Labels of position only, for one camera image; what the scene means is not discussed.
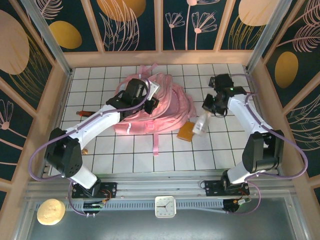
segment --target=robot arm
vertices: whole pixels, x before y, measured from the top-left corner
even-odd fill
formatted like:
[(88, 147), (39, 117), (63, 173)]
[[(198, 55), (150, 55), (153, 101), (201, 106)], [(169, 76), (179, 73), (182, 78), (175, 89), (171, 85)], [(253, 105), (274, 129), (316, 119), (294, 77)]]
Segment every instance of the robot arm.
[(148, 92), (146, 83), (133, 78), (128, 82), (125, 90), (109, 99), (98, 112), (85, 121), (66, 130), (54, 129), (50, 134), (50, 140), (72, 131), (76, 132), (48, 145), (45, 152), (47, 162), (64, 177), (72, 179), (90, 195), (95, 196), (100, 189), (101, 181), (83, 165), (81, 151), (93, 138), (126, 117), (141, 110), (151, 114), (159, 103), (153, 95), (157, 93), (160, 86), (155, 82), (149, 83), (150, 90), (146, 96)]
[(261, 127), (261, 124), (272, 130), (257, 111), (251, 107), (258, 121), (252, 116), (247, 108), (247, 93), (241, 86), (219, 87), (222, 84), (216, 81), (215, 90), (217, 95), (208, 94), (202, 107), (211, 113), (224, 115), (227, 109), (231, 110), (245, 130), (248, 140), (243, 150), (242, 161), (235, 167), (225, 171), (221, 177), (224, 191), (237, 191), (242, 187), (245, 179), (251, 175), (276, 169), (281, 165), (284, 141), (275, 137)]

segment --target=clock face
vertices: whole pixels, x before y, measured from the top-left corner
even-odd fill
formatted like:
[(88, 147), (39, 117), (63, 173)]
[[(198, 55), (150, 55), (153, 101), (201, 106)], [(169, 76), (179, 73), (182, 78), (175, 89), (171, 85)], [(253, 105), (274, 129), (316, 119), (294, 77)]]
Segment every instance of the clock face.
[(155, 216), (157, 218), (173, 218), (176, 215), (176, 200), (173, 196), (157, 196), (155, 198)]

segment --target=metal frame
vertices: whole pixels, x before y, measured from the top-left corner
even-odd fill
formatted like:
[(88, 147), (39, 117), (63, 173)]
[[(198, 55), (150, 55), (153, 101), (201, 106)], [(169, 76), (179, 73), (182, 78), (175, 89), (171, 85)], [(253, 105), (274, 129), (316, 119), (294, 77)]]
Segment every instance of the metal frame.
[(29, 14), (30, 18), (32, 19), (34, 25), (41, 33), (43, 39), (47, 43), (48, 47), (50, 48), (52, 54), (55, 56), (57, 61), (61, 64), (62, 69), (67, 75), (71, 74), (71, 68), (62, 52), (60, 46), (54, 39), (49, 26), (45, 19), (42, 17), (36, 1), (33, 0), (20, 0), (23, 4), (26, 12)]
[(247, 71), (249, 74), (251, 74), (255, 69), (266, 47), (278, 30), (284, 16), (289, 10), (291, 2), (292, 0), (281, 0), (278, 2), (275, 11), (271, 15), (268, 24), (265, 26), (256, 46), (254, 47), (253, 53), (247, 65)]
[[(158, 173), (130, 173), (110, 174), (103, 177), (103, 182), (117, 182), (117, 197), (109, 203), (151, 203), (156, 196), (174, 196), (177, 202), (195, 203), (199, 201), (214, 201), (220, 197), (206, 197), (205, 190), (200, 188), (203, 180), (218, 180), (223, 171), (202, 170), (184, 172), (158, 172)], [(308, 240), (309, 232), (306, 228), (295, 188), (291, 180), (278, 180), (275, 178), (259, 177), (252, 182), (257, 184), (264, 198), (284, 198), (288, 215), (291, 220), (294, 234), (297, 240)], [(31, 219), (39, 203), (48, 198), (55, 198), (68, 204), (69, 183), (66, 179), (58, 179), (51, 182), (30, 182), (24, 198), (21, 220), (17, 225), (15, 240), (26, 239), (31, 228)], [(257, 198), (257, 190), (250, 188), (251, 197)], [(73, 203), (79, 209), (83, 200), (74, 200)]]

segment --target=dark teal wallpaper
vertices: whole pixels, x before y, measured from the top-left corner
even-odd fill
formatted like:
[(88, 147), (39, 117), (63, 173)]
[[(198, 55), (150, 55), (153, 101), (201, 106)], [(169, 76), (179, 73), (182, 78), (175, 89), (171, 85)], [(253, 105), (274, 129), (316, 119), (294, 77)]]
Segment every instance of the dark teal wallpaper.
[(0, 211), (1, 211), (2, 205), (5, 202), (6, 195), (7, 193), (5, 191), (0, 191)]
[(0, 178), (12, 180), (33, 118), (0, 90)]
[(315, 188), (314, 193), (315, 193), (316, 199), (318, 200), (318, 203), (320, 205), (320, 187)]
[(290, 7), (288, 9), (288, 11), (286, 12), (285, 16), (283, 17), (277, 31), (275, 32), (275, 34), (273, 35), (272, 39), (270, 40), (269, 44), (266, 46), (263, 54), (262, 54), (262, 57), (264, 58), (266, 56), (266, 54), (268, 53), (271, 45), (274, 43), (274, 39), (276, 38), (276, 36), (279, 34), (280, 30), (282, 29), (284, 23), (286, 22), (288, 16), (290, 15), (292, 9), (294, 8), (294, 6), (296, 5), (298, 0), (292, 0), (291, 4), (290, 4)]
[(309, 177), (320, 174), (320, 85), (306, 96), (286, 118), (296, 144), (305, 152)]
[(0, 78), (37, 109), (52, 65), (8, 0), (0, 23)]
[(156, 50), (154, 0), (90, 0), (105, 51)]
[(35, 0), (35, 3), (63, 52), (98, 51), (80, 0)]
[(193, 4), (163, 1), (163, 50), (213, 50), (226, 0)]
[(320, 71), (320, 2), (306, 0), (266, 63), (282, 106)]
[(277, 1), (236, 0), (221, 50), (253, 50)]

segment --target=plastic bottle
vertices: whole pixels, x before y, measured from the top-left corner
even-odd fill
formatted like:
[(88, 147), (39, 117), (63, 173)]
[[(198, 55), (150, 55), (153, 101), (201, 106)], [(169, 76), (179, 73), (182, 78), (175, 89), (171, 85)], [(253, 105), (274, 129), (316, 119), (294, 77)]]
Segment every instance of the plastic bottle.
[(209, 111), (205, 111), (198, 119), (198, 121), (196, 121), (192, 132), (194, 134), (198, 134), (200, 136), (204, 136), (208, 130), (208, 126), (209, 126), (209, 121), (210, 121), (210, 117), (211, 117), (211, 112)]

